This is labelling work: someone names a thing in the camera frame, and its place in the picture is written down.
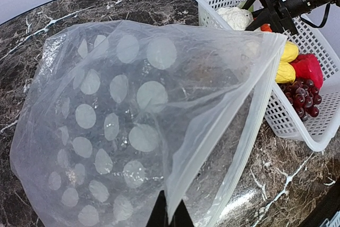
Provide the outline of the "white cauliflower toy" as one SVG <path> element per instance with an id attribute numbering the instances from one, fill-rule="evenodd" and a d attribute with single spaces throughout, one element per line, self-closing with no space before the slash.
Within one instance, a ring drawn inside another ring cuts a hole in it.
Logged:
<path id="1" fill-rule="evenodd" d="M 221 7 L 217 13 L 233 30 L 245 30 L 253 21 L 252 13 L 239 7 Z"/>

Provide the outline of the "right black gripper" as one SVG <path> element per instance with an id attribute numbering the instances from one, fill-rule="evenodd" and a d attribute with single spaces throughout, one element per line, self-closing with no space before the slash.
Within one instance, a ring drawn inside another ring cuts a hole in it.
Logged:
<path id="1" fill-rule="evenodd" d="M 241 9 L 248 10 L 256 0 L 246 0 Z M 246 27 L 246 31 L 255 31 L 264 24 L 269 24 L 273 32 L 289 31 L 298 34 L 293 19 L 300 17 L 313 9 L 327 4 L 327 0 L 258 0 L 262 9 L 254 11 L 253 21 Z"/>

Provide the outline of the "clear polka dot zip bag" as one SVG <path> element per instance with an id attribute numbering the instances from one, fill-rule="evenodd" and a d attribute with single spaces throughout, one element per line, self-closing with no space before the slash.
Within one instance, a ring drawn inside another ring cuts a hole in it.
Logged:
<path id="1" fill-rule="evenodd" d="M 10 151 L 45 226 L 214 226 L 248 161 L 287 38 L 128 20 L 46 39 Z"/>

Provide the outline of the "orange pumpkin toy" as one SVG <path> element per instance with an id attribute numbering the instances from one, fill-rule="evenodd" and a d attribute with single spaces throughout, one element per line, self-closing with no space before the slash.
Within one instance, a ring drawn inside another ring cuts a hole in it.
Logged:
<path id="1" fill-rule="evenodd" d="M 261 27 L 260 27 L 261 31 L 262 32 L 272 32 L 272 29 L 270 27 L 270 24 L 263 24 Z"/>

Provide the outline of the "yellow corn toy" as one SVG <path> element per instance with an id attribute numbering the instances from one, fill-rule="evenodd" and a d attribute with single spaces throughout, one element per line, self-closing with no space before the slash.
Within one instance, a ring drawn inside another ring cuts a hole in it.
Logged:
<path id="1" fill-rule="evenodd" d="M 287 41 L 284 47 L 284 52 L 280 58 L 283 62 L 293 62 L 299 55 L 299 48 L 295 43 Z"/>
<path id="2" fill-rule="evenodd" d="M 284 61 L 280 61 L 275 81 L 276 83 L 293 83 L 296 79 L 294 67 Z"/>

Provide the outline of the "red bell pepper toy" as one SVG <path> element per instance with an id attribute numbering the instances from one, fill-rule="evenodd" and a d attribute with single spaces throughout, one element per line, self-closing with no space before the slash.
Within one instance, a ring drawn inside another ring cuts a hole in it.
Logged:
<path id="1" fill-rule="evenodd" d="M 314 54 L 300 54 L 290 63 L 296 73 L 297 78 L 310 79 L 314 86 L 320 89 L 324 82 L 321 66 Z"/>

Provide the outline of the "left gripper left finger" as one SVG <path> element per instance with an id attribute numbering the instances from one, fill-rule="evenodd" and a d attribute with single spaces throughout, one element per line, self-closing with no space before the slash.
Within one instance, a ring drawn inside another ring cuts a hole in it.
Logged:
<path id="1" fill-rule="evenodd" d="M 168 215 L 165 192 L 160 191 L 148 220 L 148 227 L 167 227 Z"/>

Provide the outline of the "white plastic perforated basket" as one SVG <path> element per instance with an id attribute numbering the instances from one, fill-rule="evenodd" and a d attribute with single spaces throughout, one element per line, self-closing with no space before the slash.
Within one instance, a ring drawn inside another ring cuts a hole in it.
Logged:
<path id="1" fill-rule="evenodd" d="M 196 0 L 200 26 L 229 30 L 230 26 L 217 10 L 245 1 Z M 328 146 L 339 128 L 339 57 L 318 29 L 309 27 L 301 18 L 295 18 L 294 24 L 296 35 L 292 36 L 288 31 L 284 33 L 299 48 L 300 54 L 291 65 L 300 78 L 307 79 L 322 73 L 319 97 L 305 120 L 283 89 L 274 84 L 265 119 L 276 136 L 304 141 L 312 151 L 320 152 Z"/>

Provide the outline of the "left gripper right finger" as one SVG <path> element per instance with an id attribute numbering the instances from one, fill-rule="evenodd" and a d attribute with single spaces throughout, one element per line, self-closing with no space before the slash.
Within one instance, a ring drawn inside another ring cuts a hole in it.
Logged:
<path id="1" fill-rule="evenodd" d="M 169 225 L 171 227 L 194 227 L 183 200 L 179 203 Z"/>

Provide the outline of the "dark red grape bunch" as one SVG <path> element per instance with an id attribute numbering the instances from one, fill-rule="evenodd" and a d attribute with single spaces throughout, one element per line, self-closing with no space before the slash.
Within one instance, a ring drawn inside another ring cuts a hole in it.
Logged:
<path id="1" fill-rule="evenodd" d="M 322 96 L 311 79 L 297 78 L 293 83 L 281 83 L 279 86 L 302 122 L 319 115 Z"/>

